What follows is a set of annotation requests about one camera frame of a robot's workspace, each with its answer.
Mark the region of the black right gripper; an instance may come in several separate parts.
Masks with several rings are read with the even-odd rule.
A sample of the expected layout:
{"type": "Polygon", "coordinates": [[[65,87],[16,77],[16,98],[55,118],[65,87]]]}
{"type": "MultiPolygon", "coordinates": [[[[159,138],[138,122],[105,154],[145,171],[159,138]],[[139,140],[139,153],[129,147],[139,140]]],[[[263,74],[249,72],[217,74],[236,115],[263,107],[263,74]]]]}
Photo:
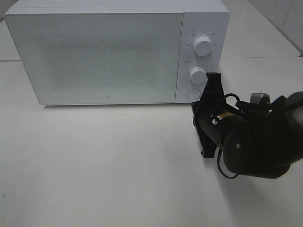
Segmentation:
{"type": "Polygon", "coordinates": [[[247,122],[241,112],[226,103],[226,98],[236,94],[224,95],[221,74],[208,72],[207,82],[200,101],[191,104],[194,114],[193,125],[196,127],[202,145],[201,154],[204,158],[214,158],[216,148],[223,148],[228,133],[247,122]]]}

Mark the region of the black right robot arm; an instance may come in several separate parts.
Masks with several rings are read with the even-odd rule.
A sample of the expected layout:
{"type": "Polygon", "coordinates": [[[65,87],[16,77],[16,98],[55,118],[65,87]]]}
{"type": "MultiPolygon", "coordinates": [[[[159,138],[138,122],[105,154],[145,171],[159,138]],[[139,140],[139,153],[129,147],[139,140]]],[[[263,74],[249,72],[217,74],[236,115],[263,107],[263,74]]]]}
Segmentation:
{"type": "Polygon", "coordinates": [[[233,177],[276,179],[303,158],[303,94],[253,93],[249,102],[227,103],[221,75],[207,73],[199,101],[192,103],[193,125],[204,158],[223,160],[233,177]]]}

